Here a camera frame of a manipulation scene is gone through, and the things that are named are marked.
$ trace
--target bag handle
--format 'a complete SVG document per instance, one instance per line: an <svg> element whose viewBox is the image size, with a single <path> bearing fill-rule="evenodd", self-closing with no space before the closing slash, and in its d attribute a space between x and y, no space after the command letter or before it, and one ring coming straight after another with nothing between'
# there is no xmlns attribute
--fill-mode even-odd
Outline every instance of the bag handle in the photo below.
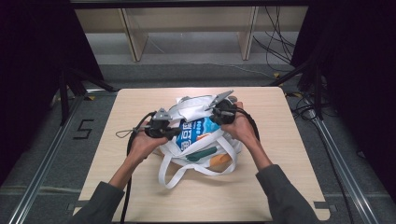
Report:
<svg viewBox="0 0 396 224"><path fill-rule="evenodd" d="M185 157L186 155L189 155L193 152L199 151L202 148L205 148L208 145L216 142L223 135L224 135L224 131L222 129L217 129L213 133L204 137L203 139L194 142L189 147L187 147L183 152L179 153L178 155L174 155L173 157L174 158L182 158L182 157ZM174 142L170 142L169 145L177 147L177 145Z"/></svg>
<svg viewBox="0 0 396 224"><path fill-rule="evenodd" d="M181 177L183 177L183 175L186 173L186 171L189 169L194 169L195 171L200 172L205 175L226 175L226 174L229 174L230 172L232 172L236 167L236 161L237 161L236 152L233 149L233 147L230 145L230 143L223 136L219 137L217 139L217 141L224 148L224 150L230 155L230 157L233 161L227 167L227 169L225 169L223 172L219 173L219 172L211 171L199 164L191 163L191 164L187 164L187 165L184 165L181 168L179 168L177 170L177 172L174 174L174 176L172 177L172 179L168 183L165 183L166 171L169 167L169 164L172 161L172 153L165 151L163 162L161 163L160 172L158 174L158 179L159 179L160 184L164 185L167 189L172 189L180 181Z"/></svg>
<svg viewBox="0 0 396 224"><path fill-rule="evenodd" d="M207 110L209 105L216 98L215 95L206 95L199 97L188 97L185 100L177 101L177 104L172 106L168 113L173 120L184 119L187 122L209 117L212 112Z"/></svg>

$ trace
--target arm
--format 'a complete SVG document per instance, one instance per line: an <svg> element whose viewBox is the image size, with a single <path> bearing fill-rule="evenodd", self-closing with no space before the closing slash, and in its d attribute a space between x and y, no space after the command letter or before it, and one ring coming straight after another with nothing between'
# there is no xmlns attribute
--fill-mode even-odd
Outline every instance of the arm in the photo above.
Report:
<svg viewBox="0 0 396 224"><path fill-rule="evenodd" d="M243 108L241 102L236 105ZM250 152L258 169L257 179L268 197L270 212L275 223L317 223L312 207L301 193L289 182L278 165L274 165L260 141L256 138L248 119L235 114L232 124L222 125L234 139L241 141Z"/></svg>
<svg viewBox="0 0 396 224"><path fill-rule="evenodd" d="M156 147L168 140L151 138L140 132L131 145L131 151L108 183L101 182L89 202L84 205L69 223L110 223L124 195L123 189L131 175Z"/></svg>

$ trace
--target hand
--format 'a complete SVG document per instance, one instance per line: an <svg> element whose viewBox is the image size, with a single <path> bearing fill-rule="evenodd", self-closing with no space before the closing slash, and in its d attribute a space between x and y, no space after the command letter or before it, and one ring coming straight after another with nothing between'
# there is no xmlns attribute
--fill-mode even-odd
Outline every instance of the hand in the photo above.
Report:
<svg viewBox="0 0 396 224"><path fill-rule="evenodd" d="M244 108L242 102L236 102L234 104L239 108ZM253 127L247 117L239 112L236 112L235 120L232 124L223 124L221 125L221 129L229 133L234 139L241 141L245 146L257 140Z"/></svg>
<svg viewBox="0 0 396 224"><path fill-rule="evenodd" d="M152 138L147 136L145 132L141 131L132 142L128 158L131 159L133 163L138 164L147 158L155 148L167 142L168 139L166 137Z"/></svg>
<svg viewBox="0 0 396 224"><path fill-rule="evenodd" d="M152 138L145 132L139 132L132 142L128 157L108 183L118 189L124 189L137 165L147 158L155 148L166 142L168 142L166 137Z"/></svg>
<svg viewBox="0 0 396 224"><path fill-rule="evenodd" d="M242 102L236 102L235 104L237 107L243 109ZM271 160L265 153L262 144L257 139L253 127L245 115L236 112L233 123L223 124L221 125L221 129L229 133L234 139L241 141L247 147L258 170L272 165Z"/></svg>

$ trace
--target wooden table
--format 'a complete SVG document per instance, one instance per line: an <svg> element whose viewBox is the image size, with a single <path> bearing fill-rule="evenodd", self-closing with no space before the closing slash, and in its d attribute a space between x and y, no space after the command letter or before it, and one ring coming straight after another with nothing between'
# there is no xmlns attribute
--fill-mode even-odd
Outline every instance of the wooden table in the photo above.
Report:
<svg viewBox="0 0 396 224"><path fill-rule="evenodd" d="M273 163L279 164L291 183L315 208L325 202L302 139L290 113L283 91L269 88L171 88L121 90L108 118L92 167L79 197L89 200L100 181L108 181L122 164L128 137L116 132L132 129L148 112L168 109L177 97L219 94L234 90L256 120L263 147ZM127 221L268 221L267 198L256 179L256 166L243 147L236 169L229 175L206 176L188 171L173 188L158 182L162 157L150 155L135 170ZM177 166L170 167L174 172ZM113 221L120 221L123 201ZM330 217L328 209L314 209L318 218Z"/></svg>

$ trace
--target gray sleeve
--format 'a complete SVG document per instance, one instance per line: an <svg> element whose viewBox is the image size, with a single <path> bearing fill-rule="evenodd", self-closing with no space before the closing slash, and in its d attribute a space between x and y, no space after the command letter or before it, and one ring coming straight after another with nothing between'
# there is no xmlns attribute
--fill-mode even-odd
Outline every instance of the gray sleeve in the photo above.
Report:
<svg viewBox="0 0 396 224"><path fill-rule="evenodd" d="M312 207L278 165L260 170L256 177L268 197L275 223L319 223Z"/></svg>
<svg viewBox="0 0 396 224"><path fill-rule="evenodd" d="M90 201L68 223L111 223L123 195L122 190L100 182Z"/></svg>

